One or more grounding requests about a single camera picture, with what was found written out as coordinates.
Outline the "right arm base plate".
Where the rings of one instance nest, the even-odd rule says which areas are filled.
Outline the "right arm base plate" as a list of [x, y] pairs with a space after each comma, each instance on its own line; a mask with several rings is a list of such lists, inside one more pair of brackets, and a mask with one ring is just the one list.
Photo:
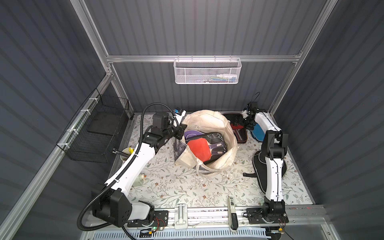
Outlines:
[[287, 214], [267, 214], [262, 208], [247, 208], [243, 217], [248, 219], [250, 224], [287, 224]]

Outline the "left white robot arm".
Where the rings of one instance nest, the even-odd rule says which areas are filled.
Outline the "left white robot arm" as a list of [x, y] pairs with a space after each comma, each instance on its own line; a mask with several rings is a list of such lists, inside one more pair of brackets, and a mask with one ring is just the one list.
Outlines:
[[141, 136], [135, 151], [121, 168], [106, 182], [111, 188], [92, 203], [92, 214], [109, 225], [123, 227], [130, 221], [143, 221], [151, 224], [155, 217], [155, 208], [143, 201], [134, 201], [129, 192], [135, 180], [147, 163], [156, 155], [159, 149], [171, 138], [182, 139], [187, 125], [158, 129], [151, 127]]

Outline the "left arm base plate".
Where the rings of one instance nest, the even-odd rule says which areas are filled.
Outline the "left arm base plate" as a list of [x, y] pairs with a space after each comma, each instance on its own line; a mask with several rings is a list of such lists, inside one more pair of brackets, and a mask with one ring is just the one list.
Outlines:
[[169, 211], [152, 211], [144, 220], [128, 221], [128, 228], [166, 227], [169, 220]]

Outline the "red black ping pong set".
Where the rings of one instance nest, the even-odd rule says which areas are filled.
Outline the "red black ping pong set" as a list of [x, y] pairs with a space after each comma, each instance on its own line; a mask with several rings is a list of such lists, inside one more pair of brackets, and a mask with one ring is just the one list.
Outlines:
[[248, 140], [247, 130], [244, 126], [244, 118], [239, 113], [225, 113], [224, 117], [230, 122], [238, 144], [245, 144]]

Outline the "black paddle case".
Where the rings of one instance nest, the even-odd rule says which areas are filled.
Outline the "black paddle case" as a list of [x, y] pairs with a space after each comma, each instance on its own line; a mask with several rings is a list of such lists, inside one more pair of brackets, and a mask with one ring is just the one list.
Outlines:
[[244, 177], [257, 178], [260, 189], [268, 200], [276, 202], [283, 200], [282, 183], [287, 171], [285, 156], [287, 150], [260, 150], [254, 154], [253, 174], [243, 173]]

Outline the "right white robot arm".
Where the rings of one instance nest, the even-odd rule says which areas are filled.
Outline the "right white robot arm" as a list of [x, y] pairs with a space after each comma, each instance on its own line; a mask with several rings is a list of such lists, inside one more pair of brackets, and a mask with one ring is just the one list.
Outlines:
[[254, 154], [255, 172], [243, 173], [243, 176], [256, 178], [265, 198], [262, 208], [248, 216], [261, 216], [264, 222], [271, 224], [283, 219], [286, 214], [282, 182], [289, 135], [283, 133], [269, 113], [256, 113], [254, 122], [264, 134], [264, 139], [261, 149]]

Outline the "purple pouch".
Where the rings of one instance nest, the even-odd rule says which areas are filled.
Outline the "purple pouch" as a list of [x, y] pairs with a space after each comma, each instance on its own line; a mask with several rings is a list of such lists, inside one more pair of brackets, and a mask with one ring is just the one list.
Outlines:
[[184, 138], [185, 138], [185, 140], [187, 140], [189, 138], [196, 137], [196, 136], [201, 136], [201, 135], [204, 135], [204, 134], [205, 133], [202, 133], [202, 132], [197, 131], [197, 130], [188, 130], [188, 131], [184, 132]]

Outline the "blue paddle case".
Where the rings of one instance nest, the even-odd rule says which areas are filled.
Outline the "blue paddle case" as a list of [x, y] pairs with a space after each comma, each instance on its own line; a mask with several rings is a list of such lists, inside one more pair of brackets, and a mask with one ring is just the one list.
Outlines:
[[255, 124], [253, 130], [250, 130], [252, 137], [259, 143], [262, 143], [265, 138], [265, 131], [259, 124]]

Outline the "cream canvas tote bag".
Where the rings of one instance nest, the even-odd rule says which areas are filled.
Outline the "cream canvas tote bag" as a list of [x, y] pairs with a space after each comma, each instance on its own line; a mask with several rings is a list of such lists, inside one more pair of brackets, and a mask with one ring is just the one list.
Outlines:
[[221, 113], [201, 110], [188, 114], [181, 140], [175, 140], [175, 164], [210, 177], [227, 170], [235, 161], [238, 142], [230, 121]]

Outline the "red ping pong paddle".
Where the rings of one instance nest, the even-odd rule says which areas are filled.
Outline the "red ping pong paddle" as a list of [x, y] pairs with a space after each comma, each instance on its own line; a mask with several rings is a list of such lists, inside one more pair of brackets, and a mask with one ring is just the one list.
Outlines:
[[185, 140], [192, 153], [204, 164], [213, 163], [227, 152], [221, 133], [210, 132]]

